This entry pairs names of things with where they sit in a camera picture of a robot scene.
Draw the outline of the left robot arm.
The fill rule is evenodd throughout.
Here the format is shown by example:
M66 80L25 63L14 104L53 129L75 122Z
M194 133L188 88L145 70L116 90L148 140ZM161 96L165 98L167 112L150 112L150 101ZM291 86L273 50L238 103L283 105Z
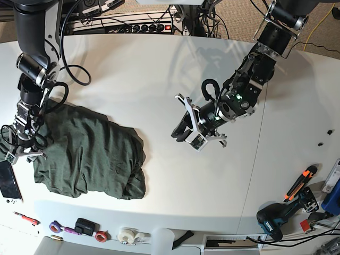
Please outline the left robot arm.
M290 43L298 39L309 14L319 3L272 1L254 35L256 43L234 74L221 86L214 79L202 82L202 95L207 101L204 106L194 105L190 97L180 93L175 96L186 112L171 137L188 143L196 151L213 140L226 147L227 136L219 133L218 128L255 113L258 97L273 77L278 57L288 57Z

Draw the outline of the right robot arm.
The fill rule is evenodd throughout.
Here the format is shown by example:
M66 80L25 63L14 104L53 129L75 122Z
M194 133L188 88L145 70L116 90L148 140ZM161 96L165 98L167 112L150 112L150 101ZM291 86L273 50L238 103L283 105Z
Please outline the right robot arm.
M10 146L5 159L43 156L38 132L44 124L50 91L60 72L60 19L62 1L13 1L16 35L22 51L16 60L21 71L20 100L14 122L8 127Z

